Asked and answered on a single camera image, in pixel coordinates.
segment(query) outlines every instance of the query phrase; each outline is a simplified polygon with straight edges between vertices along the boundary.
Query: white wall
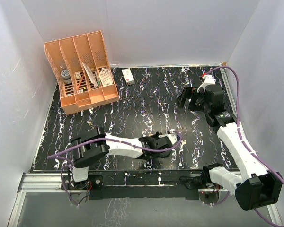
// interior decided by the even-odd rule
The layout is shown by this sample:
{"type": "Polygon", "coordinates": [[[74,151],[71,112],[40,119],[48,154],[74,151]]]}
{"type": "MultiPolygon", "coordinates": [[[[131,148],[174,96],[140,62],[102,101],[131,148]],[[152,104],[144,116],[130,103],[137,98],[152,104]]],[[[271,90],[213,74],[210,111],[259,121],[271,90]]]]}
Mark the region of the white wall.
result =
{"type": "Polygon", "coordinates": [[[0,226],[31,167],[56,81],[21,0],[0,0],[0,226]]]}
{"type": "Polygon", "coordinates": [[[227,61],[258,0],[22,0],[43,40],[102,30],[111,64],[227,61]]]}
{"type": "MultiPolygon", "coordinates": [[[[228,65],[240,78],[247,138],[284,178],[284,1],[261,0],[228,65]]],[[[235,79],[231,72],[228,75],[234,91],[235,79]]],[[[284,224],[284,187],[277,207],[284,224]]]]}

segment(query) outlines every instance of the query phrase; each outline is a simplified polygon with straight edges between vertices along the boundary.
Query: purple cable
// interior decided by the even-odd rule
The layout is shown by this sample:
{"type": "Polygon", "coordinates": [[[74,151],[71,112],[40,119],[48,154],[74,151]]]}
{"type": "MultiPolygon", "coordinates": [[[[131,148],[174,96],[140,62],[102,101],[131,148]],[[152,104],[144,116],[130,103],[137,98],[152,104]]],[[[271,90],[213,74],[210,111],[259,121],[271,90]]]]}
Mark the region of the purple cable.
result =
{"type": "Polygon", "coordinates": [[[221,204],[221,203],[223,203],[223,202],[227,199],[227,197],[229,196],[229,194],[230,194],[230,192],[227,191],[227,194],[226,194],[226,196],[224,197],[224,199],[222,199],[220,202],[215,203],[215,206],[216,206],[216,205],[219,205],[219,204],[221,204]]]}
{"type": "Polygon", "coordinates": [[[69,169],[72,169],[72,167],[70,165],[65,165],[61,168],[61,172],[60,172],[60,176],[61,176],[61,182],[62,182],[62,186],[63,186],[63,189],[65,190],[66,194],[68,195],[68,197],[70,198],[70,200],[72,200],[77,206],[79,205],[72,197],[71,197],[71,194],[68,192],[68,190],[66,189],[66,186],[65,186],[65,183],[64,183],[64,180],[63,180],[63,170],[65,168],[69,168],[69,169]]]}
{"type": "Polygon", "coordinates": [[[58,160],[63,160],[63,161],[67,161],[67,164],[72,165],[72,161],[70,161],[69,159],[67,159],[67,158],[65,158],[65,157],[57,156],[56,159],[58,159],[58,160]]]}
{"type": "MultiPolygon", "coordinates": [[[[235,76],[236,78],[236,81],[237,81],[237,103],[236,103],[236,109],[237,109],[237,129],[238,129],[238,135],[239,135],[239,138],[240,140],[243,139],[242,137],[242,134],[241,134],[241,130],[240,130],[240,116],[239,116],[239,90],[240,90],[240,87],[239,87],[239,77],[238,75],[236,74],[236,72],[229,66],[226,66],[226,65],[223,65],[223,66],[219,66],[219,67],[216,67],[210,71],[208,71],[206,74],[209,74],[209,73],[212,73],[213,71],[215,70],[218,70],[218,69],[222,69],[222,68],[226,68],[226,69],[229,69],[230,71],[232,71],[233,75],[235,76]]],[[[247,146],[247,144],[242,141],[242,144],[244,145],[244,147],[251,153],[252,150],[247,146]]],[[[274,170],[272,169],[268,164],[266,164],[262,159],[260,159],[257,155],[255,155],[254,153],[251,154],[257,161],[259,161],[260,163],[262,163],[264,166],[266,166],[281,182],[282,184],[284,185],[284,180],[282,179],[282,177],[280,177],[280,175],[274,170]]],[[[272,223],[271,221],[269,221],[268,219],[266,219],[257,209],[255,209],[255,212],[265,221],[267,222],[268,224],[274,226],[274,227],[284,227],[284,226],[279,226],[279,225],[276,225],[274,223],[272,223]]]]}
{"type": "Polygon", "coordinates": [[[70,152],[74,149],[77,149],[77,148],[80,148],[84,145],[87,145],[87,144],[90,144],[90,143],[94,143],[94,142],[98,142],[98,141],[113,141],[113,142],[120,142],[120,143],[123,143],[123,144],[126,144],[128,146],[133,146],[134,148],[137,148],[137,149],[142,149],[142,150],[146,150],[146,151],[150,151],[150,152],[163,152],[163,151],[169,151],[169,150],[172,150],[174,148],[176,148],[177,146],[180,145],[181,141],[182,141],[182,135],[178,132],[178,131],[174,131],[178,136],[179,136],[179,141],[174,145],[172,146],[171,148],[167,148],[167,149],[163,149],[163,150],[153,150],[153,149],[148,149],[148,148],[143,148],[143,147],[139,147],[137,145],[132,145],[131,143],[129,142],[126,142],[126,141],[121,141],[121,140],[115,140],[115,139],[110,139],[110,138],[99,138],[99,139],[93,139],[93,140],[89,140],[89,141],[86,141],[84,143],[81,143],[81,144],[78,144],[76,146],[73,146],[71,148],[68,148],[64,151],[61,151],[59,153],[56,153],[54,155],[50,155],[50,156],[47,156],[47,159],[52,159],[52,158],[56,158],[57,156],[60,156],[60,155],[63,155],[67,152],[70,152]]]}

